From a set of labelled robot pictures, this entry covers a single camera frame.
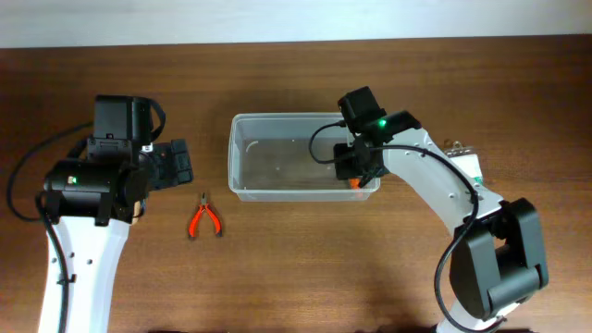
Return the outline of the clear box coloured plugs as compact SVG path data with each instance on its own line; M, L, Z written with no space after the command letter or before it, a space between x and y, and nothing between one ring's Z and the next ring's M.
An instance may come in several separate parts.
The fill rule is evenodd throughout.
M444 141L443 153L477 184L483 184L479 158L473 146L464 145L459 141L446 140Z

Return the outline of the clear plastic container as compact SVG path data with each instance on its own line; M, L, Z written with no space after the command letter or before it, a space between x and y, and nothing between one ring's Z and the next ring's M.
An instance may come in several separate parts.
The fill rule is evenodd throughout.
M337 179L335 167L315 162L314 132L342 120L340 113L246 113L231 122L228 186L244 202L364 201L380 188Z

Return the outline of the orange screwdriver bit holder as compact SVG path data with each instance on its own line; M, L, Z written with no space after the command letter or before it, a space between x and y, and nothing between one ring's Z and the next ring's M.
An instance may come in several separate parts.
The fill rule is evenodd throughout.
M360 179L349 179L350 188L354 191L354 195L357 200L362 200L364 197L364 194L361 192L362 188L360 183Z

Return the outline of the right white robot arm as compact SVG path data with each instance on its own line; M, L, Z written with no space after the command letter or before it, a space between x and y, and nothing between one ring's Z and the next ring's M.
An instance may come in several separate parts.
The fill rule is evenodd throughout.
M369 87L338 101L339 126L352 135L334 148L338 179L361 185L393 174L405 181L451 234L438 260L434 293L443 320L437 332L496 332L510 312L549 283L536 208L488 190L433 143L407 111L388 114Z

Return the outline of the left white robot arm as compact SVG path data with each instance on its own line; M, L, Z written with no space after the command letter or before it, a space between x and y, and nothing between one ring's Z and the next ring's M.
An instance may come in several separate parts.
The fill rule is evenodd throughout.
M105 332L117 265L152 191L193 180L186 142L158 142L153 99L99 95L94 130L44 179L36 204L48 239L41 332Z

